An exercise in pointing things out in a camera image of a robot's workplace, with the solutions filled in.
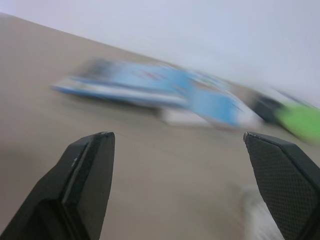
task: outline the white wall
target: white wall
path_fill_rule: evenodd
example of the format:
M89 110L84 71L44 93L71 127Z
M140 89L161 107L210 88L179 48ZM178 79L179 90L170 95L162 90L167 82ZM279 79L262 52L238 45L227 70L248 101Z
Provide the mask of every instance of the white wall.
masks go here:
M318 0L5 1L5 13L320 106Z

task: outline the green object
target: green object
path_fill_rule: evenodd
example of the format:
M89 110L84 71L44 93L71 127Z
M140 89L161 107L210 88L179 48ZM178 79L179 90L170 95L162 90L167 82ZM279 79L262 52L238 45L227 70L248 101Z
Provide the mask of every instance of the green object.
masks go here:
M295 104L275 112L276 118L288 131L302 140L320 143L320 110Z

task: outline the black object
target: black object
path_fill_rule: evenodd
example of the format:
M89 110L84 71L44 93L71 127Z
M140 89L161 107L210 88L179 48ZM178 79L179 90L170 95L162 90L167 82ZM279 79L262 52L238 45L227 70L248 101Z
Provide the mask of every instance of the black object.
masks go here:
M34 186L0 240L98 240L111 190L115 135L70 144Z
M275 112L283 107L284 105L282 103L272 98L260 96L256 100L252 110L266 123L278 125L279 121L275 116Z
M244 135L256 182L285 240L320 239L320 168L295 144Z

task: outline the beige tabletop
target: beige tabletop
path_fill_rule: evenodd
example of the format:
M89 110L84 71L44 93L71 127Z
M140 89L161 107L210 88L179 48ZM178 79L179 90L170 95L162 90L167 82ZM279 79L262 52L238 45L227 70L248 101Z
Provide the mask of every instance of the beige tabletop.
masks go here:
M102 240L241 239L241 190L255 185L246 131L170 127L154 110L65 95L50 85L92 57L154 59L15 17L0 19L0 232L67 145L115 133ZM319 148L284 130L317 163Z

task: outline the white object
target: white object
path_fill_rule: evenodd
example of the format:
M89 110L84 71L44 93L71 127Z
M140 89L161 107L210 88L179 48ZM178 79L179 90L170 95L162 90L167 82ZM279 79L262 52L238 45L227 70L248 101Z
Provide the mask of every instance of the white object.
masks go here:
M284 240L257 187L244 191L245 240Z

